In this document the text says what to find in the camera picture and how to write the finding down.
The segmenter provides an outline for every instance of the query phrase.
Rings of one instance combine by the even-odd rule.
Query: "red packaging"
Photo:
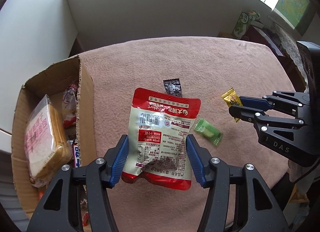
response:
[[[63,117],[64,128],[68,128],[70,126],[76,125],[78,89],[79,89],[79,86],[73,83],[70,86],[68,86],[63,93],[62,117]]]
[[[72,153],[73,153],[72,167],[73,168],[80,167],[81,166],[80,149],[79,149],[77,140],[74,140],[72,143]]]
[[[143,88],[133,95],[129,154],[122,180],[145,178],[152,184],[188,190],[191,165],[186,137],[200,109],[199,99],[179,98]]]

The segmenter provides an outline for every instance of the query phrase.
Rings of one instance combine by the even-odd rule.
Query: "black cable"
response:
[[[301,179],[303,179],[304,177],[306,177],[307,175],[309,175],[313,170],[315,170],[318,165],[320,164],[320,159],[316,162],[316,164],[309,170],[307,171],[304,175],[302,175],[301,177],[299,177],[297,180],[295,180],[293,183],[296,184],[298,181],[300,181]]]

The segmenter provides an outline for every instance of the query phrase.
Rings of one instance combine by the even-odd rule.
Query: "cardboard flap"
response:
[[[78,80],[80,59],[78,56],[50,65],[29,79],[25,87],[38,98],[61,92],[73,81]]]
[[[81,164],[88,165],[97,157],[93,129],[93,81],[82,61],[80,61],[76,132]]]
[[[24,131],[29,116],[38,100],[23,86],[20,90],[12,126],[12,173],[17,196],[23,210],[30,218],[38,204],[38,190],[31,186],[29,169],[24,152]]]

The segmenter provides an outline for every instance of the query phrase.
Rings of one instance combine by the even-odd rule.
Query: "gold candy wrapper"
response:
[[[226,93],[221,95],[221,98],[227,103],[228,107],[230,108],[231,105],[238,105],[238,106],[243,106],[241,103],[240,98],[235,92],[235,89],[231,88],[228,90]],[[234,118],[236,123],[239,122],[240,119]]]

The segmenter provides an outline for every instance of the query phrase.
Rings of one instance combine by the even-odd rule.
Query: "green candy wrapper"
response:
[[[222,133],[204,118],[199,119],[193,130],[201,133],[215,145],[218,145],[220,140],[222,139]]]

